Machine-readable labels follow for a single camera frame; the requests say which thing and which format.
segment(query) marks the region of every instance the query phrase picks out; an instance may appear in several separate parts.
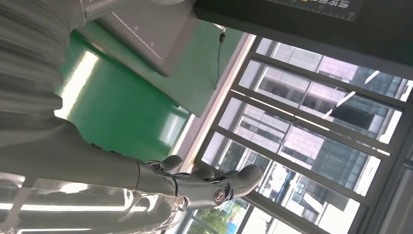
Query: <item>green wall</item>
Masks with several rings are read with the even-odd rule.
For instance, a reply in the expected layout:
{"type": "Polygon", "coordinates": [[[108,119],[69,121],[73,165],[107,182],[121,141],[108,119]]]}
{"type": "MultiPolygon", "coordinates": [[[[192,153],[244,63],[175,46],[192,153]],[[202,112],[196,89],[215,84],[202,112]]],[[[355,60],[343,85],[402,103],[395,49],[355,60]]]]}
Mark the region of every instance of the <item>green wall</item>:
{"type": "Polygon", "coordinates": [[[71,34],[61,72],[64,83],[56,93],[74,93],[67,119],[86,141],[106,150],[141,160],[162,160],[189,117],[160,90],[91,46],[78,32],[71,34]],[[85,61],[86,54],[95,63],[85,61]]]}
{"type": "MultiPolygon", "coordinates": [[[[170,77],[158,74],[138,54],[113,37],[95,22],[78,29],[106,54],[149,81],[166,95],[196,116],[201,116],[214,91],[217,79],[217,58],[221,29],[200,21],[170,77]]],[[[233,55],[243,32],[227,28],[221,47],[220,76],[233,55]]]]}

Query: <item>tree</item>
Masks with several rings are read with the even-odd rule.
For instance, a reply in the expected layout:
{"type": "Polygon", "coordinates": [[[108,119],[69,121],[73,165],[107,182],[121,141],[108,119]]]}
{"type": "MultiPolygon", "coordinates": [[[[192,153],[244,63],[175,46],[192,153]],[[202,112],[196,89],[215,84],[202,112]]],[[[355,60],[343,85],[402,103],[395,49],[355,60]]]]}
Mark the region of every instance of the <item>tree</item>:
{"type": "MultiPolygon", "coordinates": [[[[197,212],[196,217],[203,222],[205,222],[211,229],[218,232],[219,234],[226,234],[228,231],[228,220],[230,217],[234,216],[241,206],[234,204],[230,213],[225,211],[220,211],[219,209],[208,209],[200,210],[197,212]]],[[[202,225],[201,223],[194,221],[192,222],[187,234],[212,234],[210,229],[202,225]]]]}

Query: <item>transparent plastic cover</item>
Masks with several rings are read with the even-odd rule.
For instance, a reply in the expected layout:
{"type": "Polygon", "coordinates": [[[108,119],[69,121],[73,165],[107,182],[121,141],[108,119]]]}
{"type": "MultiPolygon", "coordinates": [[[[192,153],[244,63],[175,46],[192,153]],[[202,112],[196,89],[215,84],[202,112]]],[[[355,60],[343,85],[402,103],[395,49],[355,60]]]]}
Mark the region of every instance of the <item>transparent plastic cover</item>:
{"type": "Polygon", "coordinates": [[[0,234],[152,233],[184,216],[182,197],[50,179],[27,184],[0,173],[0,234]]]}

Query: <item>window frame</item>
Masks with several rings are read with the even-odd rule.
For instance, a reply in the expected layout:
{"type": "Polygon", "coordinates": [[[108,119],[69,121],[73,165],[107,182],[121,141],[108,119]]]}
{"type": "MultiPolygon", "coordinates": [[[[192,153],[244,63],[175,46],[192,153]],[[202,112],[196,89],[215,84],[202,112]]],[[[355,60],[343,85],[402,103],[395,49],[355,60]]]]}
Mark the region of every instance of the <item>window frame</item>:
{"type": "MultiPolygon", "coordinates": [[[[386,185],[386,179],[390,177],[392,169],[394,165],[396,164],[397,161],[400,161],[400,158],[403,157],[403,152],[406,151],[406,146],[403,146],[404,140],[406,139],[409,129],[412,126],[412,121],[413,121],[413,92],[409,94],[409,97],[406,102],[397,100],[395,98],[388,97],[386,95],[382,95],[379,93],[375,93],[373,91],[355,86],[353,84],[346,83],[341,80],[336,80],[330,77],[327,77],[323,74],[317,73],[317,72],[312,72],[308,71],[306,69],[297,67],[295,65],[291,65],[279,60],[276,60],[274,58],[269,57],[270,55],[261,55],[256,52],[262,38],[256,37],[254,40],[253,45],[251,46],[245,61],[241,65],[237,76],[234,79],[234,82],[228,92],[228,94],[225,96],[225,99],[218,110],[218,113],[216,117],[214,118],[214,121],[212,123],[212,126],[210,130],[208,131],[199,151],[197,152],[196,158],[194,160],[194,164],[196,167],[208,167],[211,168],[216,175],[221,175],[222,173],[215,169],[214,167],[206,164],[205,162],[202,161],[202,156],[204,155],[204,152],[206,151],[213,135],[215,133],[219,133],[223,135],[224,137],[227,137],[229,140],[233,140],[250,150],[263,155],[277,163],[280,163],[291,170],[300,173],[301,175],[329,188],[332,189],[336,192],[339,192],[348,198],[351,198],[357,202],[360,203],[360,207],[357,211],[356,217],[353,220],[353,223],[349,229],[350,234],[355,234],[358,233],[360,230],[364,231],[368,229],[368,222],[371,218],[375,218],[376,214],[374,214],[375,207],[379,203],[380,196],[382,195],[382,192],[385,192],[385,185],[386,185]],[[306,78],[319,82],[321,84],[327,84],[327,85],[333,85],[338,88],[342,88],[344,90],[348,91],[354,91],[358,95],[360,95],[363,98],[366,99],[372,99],[377,103],[385,104],[386,106],[392,107],[395,110],[402,111],[401,118],[396,126],[396,129],[394,131],[394,134],[389,142],[389,144],[385,144],[382,142],[379,142],[378,140],[368,137],[366,135],[363,135],[361,133],[354,132],[348,128],[345,128],[344,126],[340,126],[336,123],[329,122],[327,120],[321,119],[319,117],[307,117],[308,113],[297,109],[293,106],[289,106],[287,104],[284,104],[282,102],[279,102],[277,100],[273,100],[269,97],[266,97],[264,95],[261,95],[253,90],[244,88],[239,85],[239,82],[241,78],[243,77],[243,74],[250,63],[250,61],[256,61],[259,62],[265,66],[270,66],[270,67],[275,67],[277,69],[282,69],[284,71],[297,74],[300,76],[305,76],[306,78]],[[264,147],[261,147],[247,139],[244,139],[243,137],[233,133],[231,130],[227,130],[221,126],[219,126],[219,122],[232,98],[236,98],[240,101],[243,101],[246,104],[250,104],[252,106],[256,106],[262,110],[264,110],[266,113],[270,113],[279,117],[282,117],[288,121],[294,122],[299,120],[298,125],[305,127],[309,130],[312,130],[316,133],[322,134],[330,139],[333,139],[335,141],[338,141],[340,143],[349,145],[353,147],[354,149],[357,149],[361,152],[365,152],[368,155],[375,156],[379,158],[381,161],[377,172],[373,178],[373,181],[370,185],[370,188],[366,194],[366,196],[362,196],[357,194],[355,191],[352,191],[350,189],[345,188],[342,185],[339,185],[338,183],[335,183],[317,173],[312,172],[311,170],[308,170],[298,164],[294,165],[293,162],[288,162],[287,159],[283,158],[282,156],[271,152],[264,147]],[[289,113],[292,113],[293,116],[289,116],[282,111],[287,111],[289,113]],[[300,121],[300,116],[306,116],[306,119],[310,122],[313,122],[315,124],[318,124],[320,126],[323,126],[325,128],[328,128],[334,132],[343,134],[345,136],[349,136],[350,138],[346,138],[344,136],[337,135],[333,133],[332,131],[327,131],[324,130],[323,128],[319,128],[316,125],[306,122],[306,121],[300,121]],[[370,147],[366,147],[363,144],[359,144],[359,142],[364,142],[366,144],[369,144],[372,147],[380,148],[388,153],[390,153],[390,156],[386,156],[384,154],[381,154],[377,150],[374,150],[370,147]]],[[[260,67],[261,72],[266,70],[266,67],[260,67]]],[[[259,77],[262,76],[263,73],[260,73],[260,75],[256,75],[256,78],[259,79],[259,77]]],[[[260,85],[260,82],[255,82],[255,86],[260,85]]],[[[240,125],[242,118],[239,118],[239,123],[237,123],[237,126],[240,125]]],[[[291,211],[287,210],[285,207],[282,207],[281,204],[277,204],[273,202],[272,200],[264,197],[263,195],[259,194],[256,191],[251,192],[249,195],[247,195],[244,198],[247,202],[249,202],[252,206],[257,207],[258,209],[267,212],[268,214],[272,215],[276,219],[292,226],[293,228],[297,229],[300,232],[303,233],[308,233],[308,234],[327,234],[325,230],[322,228],[316,226],[315,224],[309,222],[308,220],[305,220],[304,218],[301,218],[297,216],[296,214],[292,213],[291,211]]],[[[242,226],[246,224],[249,215],[246,215],[244,217],[243,222],[241,223],[240,228],[237,231],[237,234],[242,233],[242,226]]]]}

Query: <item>cable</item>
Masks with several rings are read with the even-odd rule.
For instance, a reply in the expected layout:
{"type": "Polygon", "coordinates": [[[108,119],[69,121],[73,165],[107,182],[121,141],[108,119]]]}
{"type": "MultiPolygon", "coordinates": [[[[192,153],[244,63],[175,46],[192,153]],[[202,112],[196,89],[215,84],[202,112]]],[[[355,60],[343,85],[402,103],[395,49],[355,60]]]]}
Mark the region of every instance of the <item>cable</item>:
{"type": "Polygon", "coordinates": [[[221,45],[225,40],[225,33],[224,31],[220,34],[220,45],[218,47],[218,58],[217,58],[217,63],[218,63],[218,72],[217,72],[217,80],[215,81],[215,86],[214,86],[214,90],[217,90],[217,86],[218,86],[218,81],[219,81],[219,74],[220,74],[220,63],[219,63],[219,58],[221,55],[221,45]]]}

